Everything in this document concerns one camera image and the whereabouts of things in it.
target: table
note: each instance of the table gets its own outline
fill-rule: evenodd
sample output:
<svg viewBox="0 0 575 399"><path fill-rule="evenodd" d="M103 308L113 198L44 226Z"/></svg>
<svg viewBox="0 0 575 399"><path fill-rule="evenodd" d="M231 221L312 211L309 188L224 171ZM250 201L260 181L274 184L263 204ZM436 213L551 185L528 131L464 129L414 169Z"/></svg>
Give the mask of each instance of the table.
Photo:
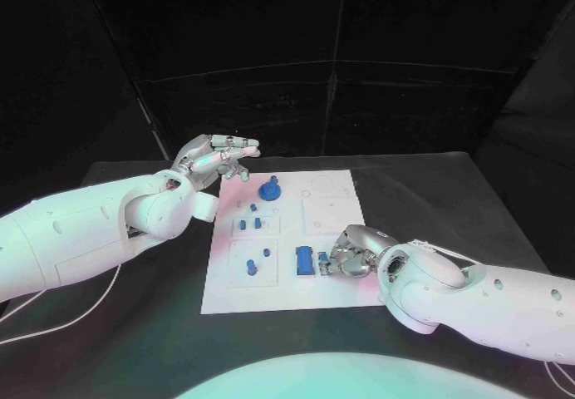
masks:
<svg viewBox="0 0 575 399"><path fill-rule="evenodd" d="M550 272L469 154L271 157L244 165L251 172L351 169L366 225L489 264ZM84 184L169 166L98 162ZM218 191L220 181L207 189ZM413 332L385 307L201 315L211 237L212 224L194 220L178 239L124 264L109 297L73 327L0 347L0 397L175 397L235 367L306 352L405 357L528 397L564 397L541 362L476 345L446 326ZM3 323L0 338L77 318L113 274L49 291Z"/></svg>

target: blue knob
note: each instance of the blue knob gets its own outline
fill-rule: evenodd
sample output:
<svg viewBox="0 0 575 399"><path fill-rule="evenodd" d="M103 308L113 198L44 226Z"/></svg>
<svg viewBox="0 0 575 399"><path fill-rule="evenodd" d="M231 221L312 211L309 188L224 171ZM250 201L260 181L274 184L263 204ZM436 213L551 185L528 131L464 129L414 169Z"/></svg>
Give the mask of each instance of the blue knob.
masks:
<svg viewBox="0 0 575 399"><path fill-rule="evenodd" d="M260 198L264 201L276 201L281 196L281 188L279 185L279 178L274 175L267 183L264 183L258 190Z"/></svg>
<svg viewBox="0 0 575 399"><path fill-rule="evenodd" d="M258 270L256 269L256 263L254 263L254 261L250 259L250 260L248 260L248 274L253 276L257 272L258 272Z"/></svg>

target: blue rectangular piece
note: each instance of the blue rectangular piece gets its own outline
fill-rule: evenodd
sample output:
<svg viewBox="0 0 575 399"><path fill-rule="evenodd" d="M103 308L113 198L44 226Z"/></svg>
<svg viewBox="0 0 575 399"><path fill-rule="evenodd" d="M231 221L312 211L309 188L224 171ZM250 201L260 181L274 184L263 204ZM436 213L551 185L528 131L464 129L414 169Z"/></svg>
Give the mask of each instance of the blue rectangular piece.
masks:
<svg viewBox="0 0 575 399"><path fill-rule="evenodd" d="M313 250L312 247L297 247L297 275L312 276L316 274L315 270L315 259L312 258Z"/></svg>

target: robotic hand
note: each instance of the robotic hand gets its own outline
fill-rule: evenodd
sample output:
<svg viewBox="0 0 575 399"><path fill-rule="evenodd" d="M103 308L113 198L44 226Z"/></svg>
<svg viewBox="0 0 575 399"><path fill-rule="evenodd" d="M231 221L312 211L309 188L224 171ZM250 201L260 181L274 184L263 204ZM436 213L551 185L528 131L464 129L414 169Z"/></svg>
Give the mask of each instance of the robotic hand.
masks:
<svg viewBox="0 0 575 399"><path fill-rule="evenodd" d="M439 252L473 263L460 268ZM348 226L322 275L378 273L381 301L398 321L431 334L446 324L477 344L545 362L575 364L575 281L482 264L423 241L400 244Z"/></svg>
<svg viewBox="0 0 575 399"><path fill-rule="evenodd" d="M171 170L84 187L35 200L0 219L0 302L77 283L176 238L192 217L212 221L218 198L201 192L241 175L260 143L201 135Z"/></svg>

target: black backdrop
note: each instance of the black backdrop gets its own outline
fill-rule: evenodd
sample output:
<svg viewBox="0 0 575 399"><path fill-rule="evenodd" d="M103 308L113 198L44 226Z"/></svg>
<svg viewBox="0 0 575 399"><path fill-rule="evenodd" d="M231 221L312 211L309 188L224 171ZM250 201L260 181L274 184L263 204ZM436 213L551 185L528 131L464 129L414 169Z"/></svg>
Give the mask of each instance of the black backdrop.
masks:
<svg viewBox="0 0 575 399"><path fill-rule="evenodd" d="M96 0L172 154L207 126L267 155L475 151L565 0Z"/></svg>

